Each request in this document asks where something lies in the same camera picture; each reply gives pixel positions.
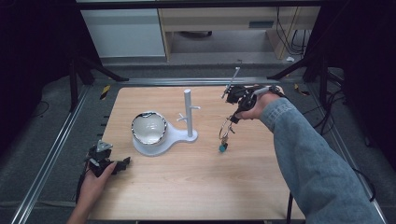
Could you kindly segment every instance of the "aluminum rail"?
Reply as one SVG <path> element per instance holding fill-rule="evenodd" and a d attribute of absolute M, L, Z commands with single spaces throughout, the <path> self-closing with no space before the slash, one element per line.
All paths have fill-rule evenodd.
<path fill-rule="evenodd" d="M 321 105 L 318 96 L 318 91 L 316 88 L 314 88 L 311 84 L 308 84 L 308 89 L 310 92 L 312 92 L 315 103 L 317 105 Z M 319 107 L 319 111 L 321 116 L 325 116 L 325 111 L 323 107 Z M 352 155 L 350 154 L 349 150 L 347 149 L 347 145 L 344 143 L 343 138 L 341 134 L 338 132 L 337 127 L 334 125 L 332 120 L 330 119 L 327 123 L 328 128 L 330 128 L 330 134 L 332 135 L 332 141 L 334 142 L 334 147 L 337 147 L 337 151 L 339 152 L 338 154 L 353 168 L 359 170 L 358 164 L 353 160 Z M 366 180 L 363 178 L 362 175 L 357 175 L 359 181 L 361 182 L 361 185 L 363 186 L 366 194 L 368 197 L 371 197 L 371 189 L 370 186 L 367 184 Z M 375 210 L 378 212 L 379 216 L 381 217 L 382 221 L 384 224 L 388 224 L 388 221 L 385 218 L 384 213 L 382 212 L 378 202 L 376 199 L 374 199 L 371 204 L 375 207 Z"/>
<path fill-rule="evenodd" d="M 137 2 L 90 2 L 57 3 L 55 7 L 80 10 L 144 9 L 144 8 L 191 8 L 191 7 L 321 7 L 343 4 L 346 0 L 184 0 L 184 1 L 137 1 Z"/>
<path fill-rule="evenodd" d="M 79 103 L 76 109 L 70 112 L 69 115 L 67 116 L 67 119 L 64 122 L 64 126 L 59 132 L 55 142 L 53 143 L 49 151 L 47 158 L 44 160 L 37 176 L 35 177 L 35 181 L 33 182 L 32 186 L 29 188 L 29 191 L 26 193 L 25 197 L 23 198 L 23 201 L 17 208 L 17 211 L 15 212 L 14 217 L 12 218 L 12 222 L 11 222 L 12 224 L 25 223 L 27 221 L 27 218 L 32 212 L 33 207 L 35 206 L 35 203 L 38 199 L 38 196 L 41 193 L 41 190 L 44 188 L 44 185 L 50 175 L 52 167 L 54 166 L 56 160 L 58 159 L 59 154 L 62 151 L 64 142 L 66 141 L 67 136 L 69 135 L 73 127 L 73 124 L 76 121 L 76 118 L 82 108 L 82 105 L 85 102 L 85 98 L 89 89 L 90 86 L 84 86 L 84 89 L 82 89 L 78 100 Z"/>

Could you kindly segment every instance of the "dark floor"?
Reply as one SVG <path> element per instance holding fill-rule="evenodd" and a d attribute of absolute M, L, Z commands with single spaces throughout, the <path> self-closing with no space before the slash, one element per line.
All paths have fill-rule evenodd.
<path fill-rule="evenodd" d="M 109 69 L 123 77 L 152 78 L 159 77 L 198 77 L 202 80 L 208 77 L 231 77 L 235 63 L 217 61 L 213 64 L 183 64 L 173 61 L 168 65 L 142 66 L 110 66 Z M 271 76 L 288 65 L 280 63 L 240 63 L 240 77 L 263 78 Z M 307 119 L 314 125 L 322 119 L 321 108 L 314 95 L 317 83 L 305 84 L 301 80 L 302 71 L 291 74 L 279 85 L 285 90 L 290 100 L 305 113 Z M 48 84 L 43 90 L 42 102 L 37 106 L 32 118 L 25 125 L 20 135 L 9 149 L 9 154 L 0 164 L 0 223 L 9 223 L 15 217 L 18 206 L 29 194 L 29 189 L 37 190 L 37 203 L 26 223 L 65 223 L 73 209 L 78 176 L 81 172 L 82 160 L 90 146 L 97 143 L 106 128 L 105 124 L 111 113 L 118 90 L 134 84 L 120 84 L 95 73 L 95 82 L 91 86 L 78 84 L 80 93 L 86 92 L 85 101 L 76 114 L 75 122 L 70 124 L 70 132 L 60 141 L 58 134 L 63 131 L 65 122 L 69 119 L 70 92 L 68 77 Z M 100 96 L 105 85 L 111 85 L 106 99 Z M 295 90 L 308 91 L 303 95 Z M 329 83 L 329 91 L 339 90 L 337 85 Z M 351 113 L 343 94 L 333 104 L 330 132 L 324 134 L 334 150 L 344 155 L 352 166 L 359 168 L 375 184 L 376 203 L 385 215 L 388 223 L 396 223 L 396 174 L 390 167 L 381 151 L 365 145 L 365 136 L 361 131 L 355 116 Z M 59 154 L 53 154 L 52 148 L 58 147 Z M 37 174 L 42 174 L 42 164 L 48 164 L 47 155 L 54 157 L 54 163 L 49 164 L 48 176 L 43 177 L 42 188 L 32 187 Z M 282 220 L 273 223 L 284 223 Z M 126 223 L 100 222 L 90 223 Z"/>

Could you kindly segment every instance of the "wooden table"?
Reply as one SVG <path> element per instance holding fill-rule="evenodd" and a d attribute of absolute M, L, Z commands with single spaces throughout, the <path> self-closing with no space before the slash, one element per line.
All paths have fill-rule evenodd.
<path fill-rule="evenodd" d="M 141 112 L 161 113 L 187 129 L 184 90 L 191 90 L 195 143 L 179 143 L 159 157 L 134 149 L 131 123 Z M 224 87 L 123 88 L 103 140 L 114 145 L 111 160 L 132 157 L 127 170 L 111 176 L 90 219 L 241 220 L 285 219 L 289 189 L 279 171 L 273 135 L 258 120 L 233 126 L 229 146 L 219 152 L 219 129 L 237 105 L 225 103 Z M 303 219 L 296 204 L 293 219 Z"/>

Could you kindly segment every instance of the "small object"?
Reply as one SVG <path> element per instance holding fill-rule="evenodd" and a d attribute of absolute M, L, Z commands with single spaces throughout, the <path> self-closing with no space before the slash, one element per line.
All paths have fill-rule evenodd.
<path fill-rule="evenodd" d="M 219 146 L 219 151 L 220 152 L 224 152 L 225 150 L 227 150 L 227 147 L 228 147 L 228 143 L 227 143 L 227 141 L 228 141 L 228 133 L 229 132 L 235 133 L 233 131 L 233 126 L 232 126 L 233 123 L 230 122 L 230 124 L 227 127 L 227 131 L 223 135 L 221 135 L 225 124 L 227 123 L 228 120 L 230 120 L 230 118 L 231 117 L 228 117 L 226 120 L 224 120 L 223 124 L 221 125 L 221 129 L 220 129 L 220 132 L 219 132 L 219 139 L 221 139 L 221 144 Z"/>
<path fill-rule="evenodd" d="M 220 152 L 225 152 L 225 150 L 227 150 L 227 146 L 228 146 L 228 143 L 226 143 L 224 145 L 220 145 L 219 146 L 219 151 Z"/>
<path fill-rule="evenodd" d="M 288 58 L 286 59 L 286 61 L 291 62 L 291 63 L 294 63 L 294 59 L 291 58 L 291 57 L 288 57 Z"/>

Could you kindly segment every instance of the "cable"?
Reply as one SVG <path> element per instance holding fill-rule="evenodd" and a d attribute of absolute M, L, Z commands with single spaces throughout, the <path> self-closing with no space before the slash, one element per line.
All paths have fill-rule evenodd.
<path fill-rule="evenodd" d="M 285 36 L 286 42 L 283 40 L 282 36 L 279 34 L 279 30 L 278 30 L 279 26 L 280 26 L 280 29 L 282 30 L 283 36 Z M 282 41 L 283 46 L 285 47 L 285 49 L 289 55 L 301 55 L 302 54 L 302 52 L 300 50 L 293 51 L 292 47 L 288 43 L 288 38 L 286 37 L 285 30 L 283 29 L 282 24 L 280 23 L 280 20 L 279 20 L 279 7 L 276 7 L 276 33 L 277 33 L 277 36 L 279 37 L 280 41 Z"/>
<path fill-rule="evenodd" d="M 39 117 L 39 116 L 45 114 L 45 113 L 47 112 L 47 110 L 49 110 L 50 104 L 49 104 L 48 102 L 46 102 L 46 101 L 40 101 L 40 103 L 44 103 L 45 105 L 47 105 L 47 108 L 45 108 L 43 112 L 41 112 L 41 113 L 39 113 L 39 114 L 36 114 L 36 115 L 33 115 L 32 118 Z"/>
<path fill-rule="evenodd" d="M 362 171 L 360 171 L 360 170 L 357 170 L 357 169 L 355 169 L 355 168 L 353 168 L 352 167 L 352 170 L 353 171 L 355 171 L 356 173 L 358 173 L 359 175 L 362 175 L 363 177 L 364 177 L 364 179 L 366 180 L 366 182 L 370 185 L 370 189 L 371 189 L 371 191 L 372 191 L 372 197 L 370 198 L 370 203 L 375 199 L 375 195 L 376 195 L 376 192 L 375 192 L 375 185 L 373 184 L 373 182 L 370 180 L 370 178 L 367 176 L 367 175 L 365 175 Z"/>

